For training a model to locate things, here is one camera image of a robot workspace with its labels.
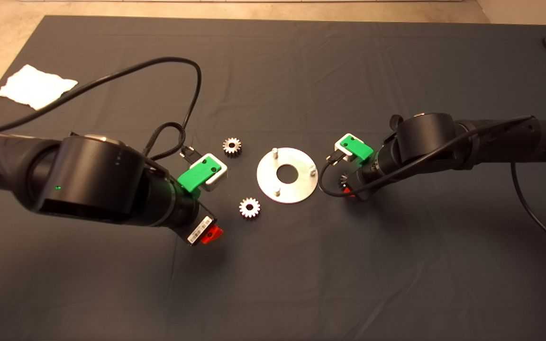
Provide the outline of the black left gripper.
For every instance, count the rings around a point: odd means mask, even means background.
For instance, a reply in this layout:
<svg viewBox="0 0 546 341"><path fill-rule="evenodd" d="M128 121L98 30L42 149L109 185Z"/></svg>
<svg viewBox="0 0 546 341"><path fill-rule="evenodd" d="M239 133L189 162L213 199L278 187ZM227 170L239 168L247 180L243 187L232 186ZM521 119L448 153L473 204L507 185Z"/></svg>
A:
<svg viewBox="0 0 546 341"><path fill-rule="evenodd" d="M196 203L193 212L186 222L174 227L174 233L182 241L190 246L201 242L208 244L223 235L224 231L219 226L214 226L218 217L205 207L203 203Z"/></svg>

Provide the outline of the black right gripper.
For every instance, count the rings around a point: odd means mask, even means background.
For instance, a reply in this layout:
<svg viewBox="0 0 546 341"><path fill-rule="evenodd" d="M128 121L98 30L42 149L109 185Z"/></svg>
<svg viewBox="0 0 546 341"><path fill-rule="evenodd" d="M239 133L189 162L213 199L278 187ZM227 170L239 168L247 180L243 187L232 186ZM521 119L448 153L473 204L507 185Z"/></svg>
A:
<svg viewBox="0 0 546 341"><path fill-rule="evenodd" d="M347 188L343 189L343 193L348 193L349 196L352 196L352 191L356 191L359 188L365 187L375 180L378 180L379 177L381 177L381 175L379 174L375 166L363 166L361 168L358 168L348 175ZM379 188L379 186L367 188L366 190L355 194L355 197L359 200L368 200L373 196L375 192L377 192L377 190L379 190Z"/></svg>

